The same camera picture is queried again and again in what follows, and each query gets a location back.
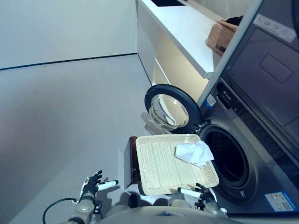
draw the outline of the wicker basket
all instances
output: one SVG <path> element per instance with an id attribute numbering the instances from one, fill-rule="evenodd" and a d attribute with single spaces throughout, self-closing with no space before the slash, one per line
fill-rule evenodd
<path id="1" fill-rule="evenodd" d="M 177 188 L 194 188 L 195 183 L 211 188 L 219 178 L 211 161 L 203 168 L 174 156 L 175 146 L 200 140 L 195 134 L 143 136 L 136 140 L 142 188 L 146 195 L 177 193 Z"/>
<path id="2" fill-rule="evenodd" d="M 218 55 L 222 56 L 229 45 L 230 40 L 238 26 L 232 25 L 225 21 L 217 21 L 213 25 L 209 37 L 207 39 L 207 46 L 211 48 Z"/>

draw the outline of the white countertop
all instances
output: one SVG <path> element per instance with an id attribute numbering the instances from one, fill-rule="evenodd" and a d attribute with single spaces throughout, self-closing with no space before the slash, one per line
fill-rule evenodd
<path id="1" fill-rule="evenodd" d="M 200 75 L 210 77 L 221 58 L 205 43 L 215 21 L 189 5 L 158 7 L 151 0 L 138 1 L 145 6 Z"/>

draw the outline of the white tray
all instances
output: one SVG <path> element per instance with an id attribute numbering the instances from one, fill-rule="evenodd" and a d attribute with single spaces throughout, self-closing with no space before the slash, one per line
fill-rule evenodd
<path id="1" fill-rule="evenodd" d="M 199 168 L 174 156 L 177 144 L 199 140 L 196 134 L 164 134 L 137 138 L 136 149 L 144 193 L 173 194 L 177 193 L 178 187 L 191 189 L 195 187 L 195 183 L 206 188 L 218 185 L 219 178 L 211 161 Z"/>

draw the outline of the white towel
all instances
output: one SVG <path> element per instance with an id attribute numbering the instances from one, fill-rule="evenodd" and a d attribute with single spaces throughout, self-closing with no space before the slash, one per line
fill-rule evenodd
<path id="1" fill-rule="evenodd" d="M 207 161 L 214 160 L 209 146 L 204 141 L 177 145 L 175 156 L 200 168 L 202 168 Z"/>

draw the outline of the front-loading washing machine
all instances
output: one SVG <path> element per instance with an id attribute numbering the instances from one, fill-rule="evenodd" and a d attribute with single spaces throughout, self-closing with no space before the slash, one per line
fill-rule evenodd
<path id="1" fill-rule="evenodd" d="M 230 215 L 297 212 L 298 189 L 281 169 L 269 168 L 273 159 L 238 115 L 242 112 L 249 122 L 256 122 L 250 109 L 222 78 L 209 101 L 199 108 L 187 93 L 167 84 L 152 86 L 145 96 L 145 106 L 157 124 L 172 133 L 197 133 L 209 145 L 219 177 L 217 199 Z M 281 194 L 285 207 L 275 207 L 274 194 Z"/>

